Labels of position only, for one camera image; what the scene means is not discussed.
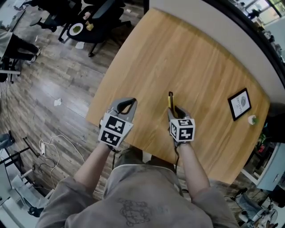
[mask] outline white plate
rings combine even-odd
[[[80,30],[79,30],[77,33],[75,33],[75,32],[73,31],[73,29],[74,29],[76,26],[80,26]],[[83,30],[83,24],[77,23],[77,24],[74,24],[74,25],[71,27],[71,29],[69,30],[69,33],[70,33],[71,36],[76,36],[76,35],[78,35],[79,33],[81,33],[82,30]]]

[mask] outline power strip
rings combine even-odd
[[[41,154],[45,155],[45,144],[43,142],[41,143]]]

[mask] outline white plant pot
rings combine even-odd
[[[254,125],[253,119],[255,119],[255,118],[256,118],[255,115],[249,116],[249,117],[248,117],[248,122],[249,122],[249,124]]]

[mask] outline framed certificate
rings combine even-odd
[[[248,91],[246,88],[230,97],[228,99],[228,103],[232,112],[233,121],[236,121],[239,117],[251,109]]]

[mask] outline shirt sleeve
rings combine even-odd
[[[36,228],[62,228],[69,216],[80,213],[94,203],[91,192],[72,177],[67,177],[58,183]]]
[[[201,208],[212,220],[214,228],[238,228],[235,217],[227,202],[214,188],[202,190],[192,201]]]

